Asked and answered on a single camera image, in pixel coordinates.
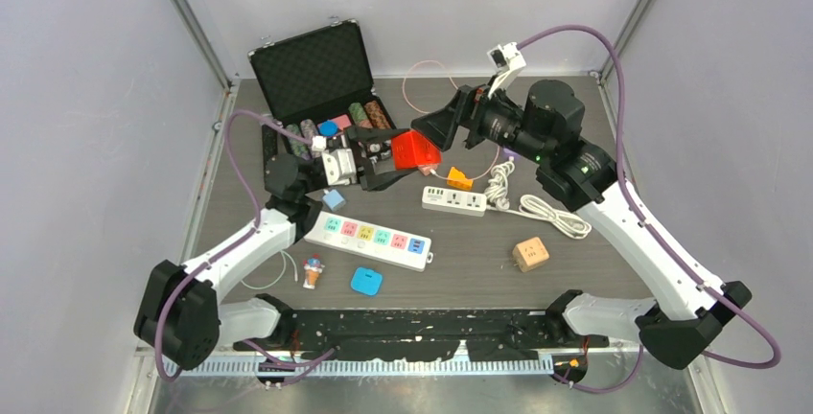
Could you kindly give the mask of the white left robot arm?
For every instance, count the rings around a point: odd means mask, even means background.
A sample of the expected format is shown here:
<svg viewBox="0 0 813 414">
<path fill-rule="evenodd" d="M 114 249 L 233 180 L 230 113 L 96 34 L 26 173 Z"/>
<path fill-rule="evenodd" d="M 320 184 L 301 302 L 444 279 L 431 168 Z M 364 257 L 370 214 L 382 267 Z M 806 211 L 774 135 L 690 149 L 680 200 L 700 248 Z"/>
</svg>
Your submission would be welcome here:
<svg viewBox="0 0 813 414">
<path fill-rule="evenodd" d="M 312 232 L 323 211 L 310 194 L 334 185 L 359 184 L 382 191 L 409 175 L 408 169 L 376 173 L 364 147 L 395 141 L 405 128 L 350 126 L 333 138 L 315 136 L 310 144 L 319 159 L 279 153 L 267 161 L 266 204 L 255 206 L 253 219 L 210 251 L 175 264 L 165 260 L 151 271 L 134 322 L 134 333 L 154 349 L 158 373 L 171 361 L 177 372 L 197 368 L 220 346 L 259 339 L 272 351 L 286 349 L 294 326 L 288 306 L 267 294 L 240 303 L 224 298 L 268 258 Z"/>
</svg>

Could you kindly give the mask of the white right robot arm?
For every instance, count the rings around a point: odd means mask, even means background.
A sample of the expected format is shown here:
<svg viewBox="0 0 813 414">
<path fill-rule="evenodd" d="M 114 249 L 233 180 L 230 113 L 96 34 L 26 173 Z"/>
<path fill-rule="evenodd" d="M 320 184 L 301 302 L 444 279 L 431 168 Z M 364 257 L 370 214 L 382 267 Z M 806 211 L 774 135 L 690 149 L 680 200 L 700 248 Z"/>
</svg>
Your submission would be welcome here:
<svg viewBox="0 0 813 414">
<path fill-rule="evenodd" d="M 544 191 L 595 229 L 650 290 L 647 299 L 601 298 L 571 289 L 547 309 L 547 334 L 560 347 L 584 335 L 636 342 L 660 363 L 683 369 L 698 357 L 752 297 L 739 281 L 725 283 L 689 256 L 675 261 L 677 243 L 654 236 L 658 222 L 616 161 L 582 137 L 584 104 L 559 80 L 539 80 L 524 104 L 502 89 L 464 85 L 441 109 L 411 127 L 448 150 L 460 127 L 465 147 L 491 141 L 532 161 Z"/>
</svg>

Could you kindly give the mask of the red cube socket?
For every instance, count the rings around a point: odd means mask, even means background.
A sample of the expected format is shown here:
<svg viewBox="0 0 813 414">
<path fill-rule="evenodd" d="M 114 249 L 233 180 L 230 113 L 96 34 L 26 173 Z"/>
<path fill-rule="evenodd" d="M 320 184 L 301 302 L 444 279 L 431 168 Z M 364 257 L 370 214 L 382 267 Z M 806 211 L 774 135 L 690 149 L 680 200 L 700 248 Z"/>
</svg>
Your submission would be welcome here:
<svg viewBox="0 0 813 414">
<path fill-rule="evenodd" d="M 396 170 L 407 170 L 439 165 L 439 148 L 423 134 L 409 130 L 391 140 L 392 159 Z"/>
</svg>

